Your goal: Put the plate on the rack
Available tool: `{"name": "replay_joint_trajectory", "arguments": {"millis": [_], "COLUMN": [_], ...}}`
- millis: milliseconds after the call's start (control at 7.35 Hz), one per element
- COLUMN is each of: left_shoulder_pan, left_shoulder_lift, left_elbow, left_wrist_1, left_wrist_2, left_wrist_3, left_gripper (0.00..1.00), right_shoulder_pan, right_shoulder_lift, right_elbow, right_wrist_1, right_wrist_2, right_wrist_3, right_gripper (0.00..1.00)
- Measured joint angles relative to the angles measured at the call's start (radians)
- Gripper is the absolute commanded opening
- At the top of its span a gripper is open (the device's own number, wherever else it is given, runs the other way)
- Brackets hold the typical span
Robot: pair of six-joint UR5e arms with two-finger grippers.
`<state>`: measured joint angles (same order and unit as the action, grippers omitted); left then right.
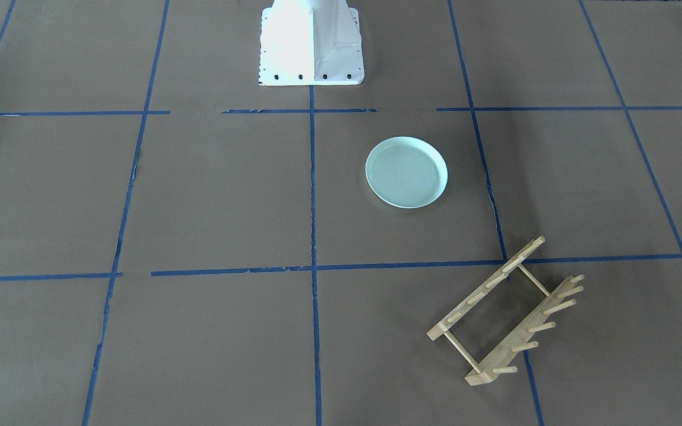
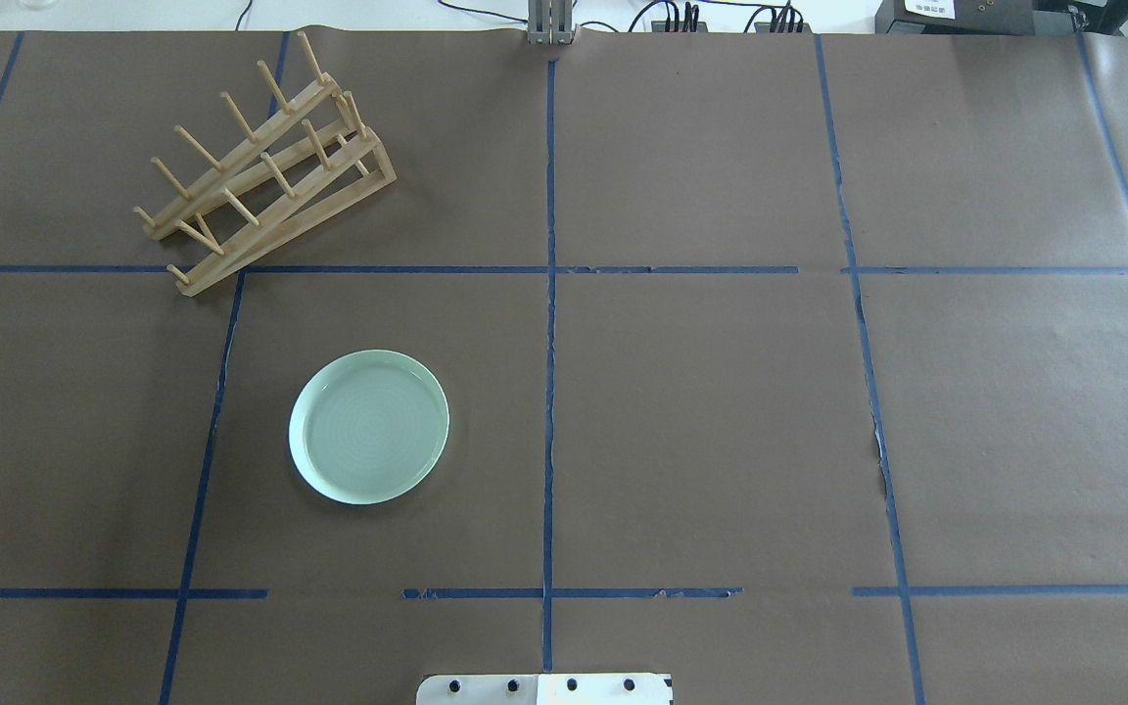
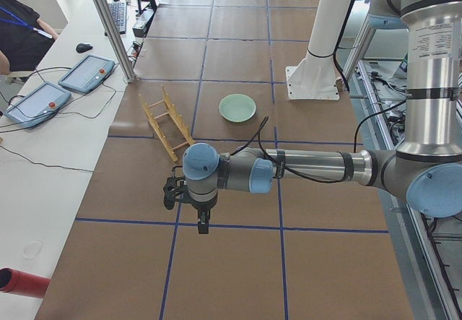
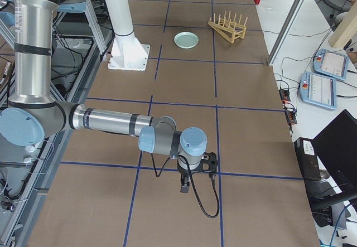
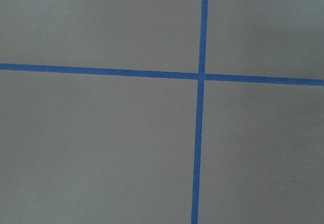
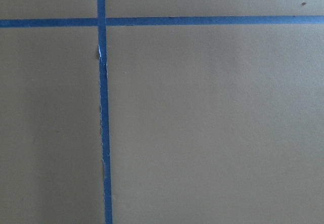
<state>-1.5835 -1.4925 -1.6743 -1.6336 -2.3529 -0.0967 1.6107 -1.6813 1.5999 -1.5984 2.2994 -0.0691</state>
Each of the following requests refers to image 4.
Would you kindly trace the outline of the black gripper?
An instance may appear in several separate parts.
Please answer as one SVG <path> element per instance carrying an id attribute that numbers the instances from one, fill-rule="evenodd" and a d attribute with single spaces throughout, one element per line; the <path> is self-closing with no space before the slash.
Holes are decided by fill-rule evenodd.
<path id="1" fill-rule="evenodd" d="M 181 173 L 181 178 L 184 182 L 181 182 L 180 192 L 188 193 L 190 189 L 190 176 L 187 169 L 183 168 L 179 163 L 177 164 L 177 169 Z M 201 172 L 201 165 L 198 165 L 196 168 L 191 169 L 191 174 L 193 175 L 196 172 Z"/>

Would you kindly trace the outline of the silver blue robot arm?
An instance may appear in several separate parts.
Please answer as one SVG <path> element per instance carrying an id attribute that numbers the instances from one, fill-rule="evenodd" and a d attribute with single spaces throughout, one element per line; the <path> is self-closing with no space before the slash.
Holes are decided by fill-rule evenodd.
<path id="1" fill-rule="evenodd" d="M 50 94 L 52 22 L 56 11 L 83 12 L 86 0 L 13 0 L 15 92 L 1 112 L 1 135 L 18 146 L 36 144 L 63 130 L 91 129 L 138 138 L 139 149 L 177 160 L 181 191 L 194 187 L 207 145 L 203 130 L 176 129 L 170 117 L 120 113 L 57 101 Z"/>

